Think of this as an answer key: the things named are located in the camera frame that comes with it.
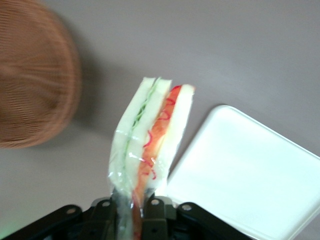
white plastic tray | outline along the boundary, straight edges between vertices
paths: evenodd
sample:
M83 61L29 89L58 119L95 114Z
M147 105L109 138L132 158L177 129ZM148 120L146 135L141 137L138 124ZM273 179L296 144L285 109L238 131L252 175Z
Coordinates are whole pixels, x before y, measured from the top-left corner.
M168 195L258 240L291 240L320 212L320 159L227 106L215 108L172 172Z

white container lid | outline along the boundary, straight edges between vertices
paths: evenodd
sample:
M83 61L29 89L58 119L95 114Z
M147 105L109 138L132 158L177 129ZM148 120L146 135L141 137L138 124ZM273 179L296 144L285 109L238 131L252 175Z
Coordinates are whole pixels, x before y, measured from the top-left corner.
M236 108L215 108L168 180L258 240L292 240L320 212L320 158Z

carrot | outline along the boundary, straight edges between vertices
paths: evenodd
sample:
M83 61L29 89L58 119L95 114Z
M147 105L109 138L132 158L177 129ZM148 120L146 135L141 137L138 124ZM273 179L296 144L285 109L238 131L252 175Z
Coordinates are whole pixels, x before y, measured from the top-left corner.
M140 240L142 230L142 216L141 209L145 198L145 190L149 180L149 176L153 173L153 178L157 175L153 170L153 166L157 160L158 152L161 147L164 136L168 130L170 118L173 114L175 104L181 90L180 86L175 86L169 93L165 100L165 105L162 108L158 118L154 122L151 130L148 131L149 140L143 146L142 160L138 168L138 180L135 189L132 193L133 209L133 239Z

woven basket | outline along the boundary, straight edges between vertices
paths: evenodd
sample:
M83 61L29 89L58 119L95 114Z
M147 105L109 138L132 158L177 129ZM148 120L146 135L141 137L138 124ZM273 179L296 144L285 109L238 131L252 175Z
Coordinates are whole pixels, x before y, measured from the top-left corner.
M0 0L0 147L57 135L79 102L80 64L63 25L35 0Z

plastic wrap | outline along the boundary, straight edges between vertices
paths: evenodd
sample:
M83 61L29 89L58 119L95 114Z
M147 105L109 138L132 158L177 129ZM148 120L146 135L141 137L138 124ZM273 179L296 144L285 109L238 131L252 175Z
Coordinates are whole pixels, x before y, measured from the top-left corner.
M194 94L188 84L144 78L114 132L108 177L118 206L118 240L141 238L144 201L165 186Z

